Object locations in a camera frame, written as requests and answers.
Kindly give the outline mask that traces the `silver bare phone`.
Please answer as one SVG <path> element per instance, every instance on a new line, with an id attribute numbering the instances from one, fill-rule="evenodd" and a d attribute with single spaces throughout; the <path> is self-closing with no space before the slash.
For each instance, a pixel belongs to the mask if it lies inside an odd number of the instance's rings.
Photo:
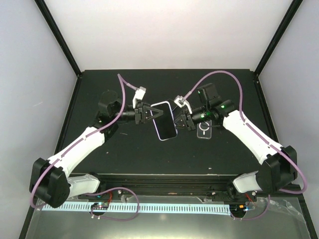
<path id="1" fill-rule="evenodd" d="M 173 115 L 176 116 L 180 110 L 180 107 L 173 101 L 173 99 L 167 99 L 167 101 L 170 103 Z"/>

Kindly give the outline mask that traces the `clear phone case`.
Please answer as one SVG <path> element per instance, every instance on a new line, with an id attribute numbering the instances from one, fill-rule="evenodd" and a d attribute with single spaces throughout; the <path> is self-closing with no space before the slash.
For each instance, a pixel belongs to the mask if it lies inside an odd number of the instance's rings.
<path id="1" fill-rule="evenodd" d="M 212 137 L 212 120 L 201 122 L 197 125 L 197 138 L 211 139 Z"/>

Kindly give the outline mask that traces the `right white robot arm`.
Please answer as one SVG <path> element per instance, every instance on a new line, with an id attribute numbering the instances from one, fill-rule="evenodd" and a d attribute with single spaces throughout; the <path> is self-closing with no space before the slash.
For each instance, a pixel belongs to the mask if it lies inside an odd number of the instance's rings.
<path id="1" fill-rule="evenodd" d="M 250 191 L 272 194 L 297 178 L 297 152 L 291 146 L 283 147 L 269 138 L 235 109 L 231 100 L 223 101 L 212 83 L 199 87 L 197 93 L 203 105 L 196 109 L 191 108 L 185 97 L 177 96 L 174 99 L 174 103 L 181 108 L 174 121 L 176 126 L 194 130 L 198 124 L 210 121 L 212 126 L 233 133 L 260 164 L 257 171 L 243 173 L 232 181 L 226 189 L 229 199 L 237 201 Z"/>

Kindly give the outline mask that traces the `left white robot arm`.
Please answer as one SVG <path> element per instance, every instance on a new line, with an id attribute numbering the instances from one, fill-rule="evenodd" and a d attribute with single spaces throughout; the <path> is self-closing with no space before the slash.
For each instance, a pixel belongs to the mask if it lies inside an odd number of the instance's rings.
<path id="1" fill-rule="evenodd" d="M 118 120 L 133 120 L 136 124 L 147 123 L 163 115 L 163 110 L 135 99 L 126 105 L 115 91 L 105 91 L 98 102 L 95 119 L 84 132 L 59 153 L 48 159 L 37 159 L 32 167 L 29 191 L 53 208 L 67 199 L 82 195 L 103 198 L 107 186 L 98 175 L 85 174 L 72 177 L 70 174 L 92 151 L 103 145 L 118 129 Z"/>

